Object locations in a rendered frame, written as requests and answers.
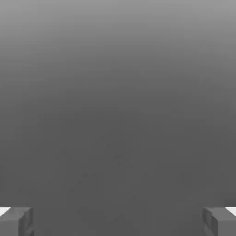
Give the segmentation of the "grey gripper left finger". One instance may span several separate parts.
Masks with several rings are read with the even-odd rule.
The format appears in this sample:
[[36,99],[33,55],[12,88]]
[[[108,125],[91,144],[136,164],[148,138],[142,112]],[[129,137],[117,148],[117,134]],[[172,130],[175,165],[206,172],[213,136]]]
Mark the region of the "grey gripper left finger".
[[0,216],[0,236],[34,236],[34,209],[10,207]]

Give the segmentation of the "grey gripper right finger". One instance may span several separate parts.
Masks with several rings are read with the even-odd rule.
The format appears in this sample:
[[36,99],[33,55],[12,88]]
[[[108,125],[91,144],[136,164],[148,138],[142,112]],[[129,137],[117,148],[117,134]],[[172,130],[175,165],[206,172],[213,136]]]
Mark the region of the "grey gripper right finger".
[[236,207],[205,207],[201,216],[205,236],[236,236]]

